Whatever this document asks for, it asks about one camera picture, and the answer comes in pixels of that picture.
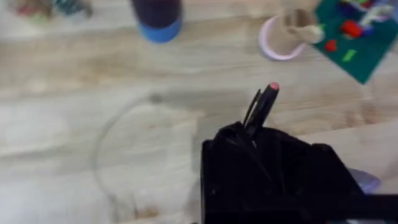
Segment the red lego brick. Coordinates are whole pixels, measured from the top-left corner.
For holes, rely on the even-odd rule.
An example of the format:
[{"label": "red lego brick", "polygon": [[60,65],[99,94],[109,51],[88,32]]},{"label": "red lego brick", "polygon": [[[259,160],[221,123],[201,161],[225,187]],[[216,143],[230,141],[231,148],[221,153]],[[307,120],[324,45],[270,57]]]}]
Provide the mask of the red lego brick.
[{"label": "red lego brick", "polygon": [[326,44],[325,44],[325,50],[329,51],[329,52],[334,52],[337,50],[337,46],[336,46],[336,40],[329,40]]},{"label": "red lego brick", "polygon": [[345,34],[350,35],[353,38],[360,37],[362,34],[362,29],[360,28],[360,26],[352,20],[344,21],[343,25],[341,26],[341,31]]}]

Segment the marker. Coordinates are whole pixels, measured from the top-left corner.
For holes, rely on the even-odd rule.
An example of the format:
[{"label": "marker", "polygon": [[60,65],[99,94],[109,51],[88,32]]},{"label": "marker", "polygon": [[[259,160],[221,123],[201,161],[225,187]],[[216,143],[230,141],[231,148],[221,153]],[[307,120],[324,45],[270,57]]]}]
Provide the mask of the marker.
[{"label": "marker", "polygon": [[246,131],[250,136],[254,136],[258,130],[262,128],[262,125],[266,121],[269,112],[274,105],[274,102],[279,93],[279,84],[276,82],[270,83],[264,92],[260,95],[257,100],[257,105],[253,109],[248,123],[245,127]]}]

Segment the purple object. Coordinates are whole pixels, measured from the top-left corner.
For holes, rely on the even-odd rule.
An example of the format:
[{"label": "purple object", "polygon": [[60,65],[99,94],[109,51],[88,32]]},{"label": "purple object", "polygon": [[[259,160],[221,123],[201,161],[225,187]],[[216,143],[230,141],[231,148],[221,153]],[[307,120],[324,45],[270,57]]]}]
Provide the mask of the purple object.
[{"label": "purple object", "polygon": [[361,187],[362,191],[366,194],[374,192],[380,186],[380,179],[356,169],[348,169],[351,175],[354,177],[355,181]]}]

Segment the wood grain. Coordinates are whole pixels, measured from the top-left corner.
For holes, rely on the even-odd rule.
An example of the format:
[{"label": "wood grain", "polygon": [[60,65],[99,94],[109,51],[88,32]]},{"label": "wood grain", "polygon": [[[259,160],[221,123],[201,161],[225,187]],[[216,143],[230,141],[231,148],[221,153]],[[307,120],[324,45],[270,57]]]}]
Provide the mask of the wood grain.
[{"label": "wood grain", "polygon": [[188,22],[166,45],[133,28],[0,42],[0,223],[199,222],[200,143],[269,82],[269,126],[398,193],[397,55],[361,86],[311,47],[266,60],[265,20]]}]

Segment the toy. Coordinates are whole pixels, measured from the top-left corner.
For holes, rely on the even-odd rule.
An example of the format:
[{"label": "toy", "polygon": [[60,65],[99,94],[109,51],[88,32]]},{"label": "toy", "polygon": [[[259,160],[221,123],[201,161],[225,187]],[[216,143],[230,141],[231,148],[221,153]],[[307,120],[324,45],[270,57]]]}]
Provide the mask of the toy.
[{"label": "toy", "polygon": [[82,14],[85,17],[91,16],[91,9],[81,0],[53,0],[54,8],[64,16]]},{"label": "toy", "polygon": [[352,20],[347,20],[341,26],[341,31],[343,33],[350,35],[353,38],[360,37],[362,34],[362,29],[360,26],[356,25],[356,23]]},{"label": "toy", "polygon": [[[367,2],[369,9],[355,0],[322,0],[315,11],[320,23],[325,24],[325,40],[314,46],[362,84],[368,81],[398,33],[398,25],[389,14],[391,7],[373,0]],[[342,6],[354,10],[347,14]],[[332,39],[338,49],[331,54],[325,45]]]},{"label": "toy", "polygon": [[37,24],[43,24],[52,16],[50,3],[45,0],[14,0],[9,7],[18,16],[29,18]]},{"label": "toy", "polygon": [[325,45],[325,49],[329,52],[334,52],[337,50],[336,47],[336,40],[329,40],[326,45]]},{"label": "toy", "polygon": [[354,57],[355,54],[356,54],[356,50],[352,50],[352,49],[348,50],[346,55],[343,57],[343,61],[349,62]]}]

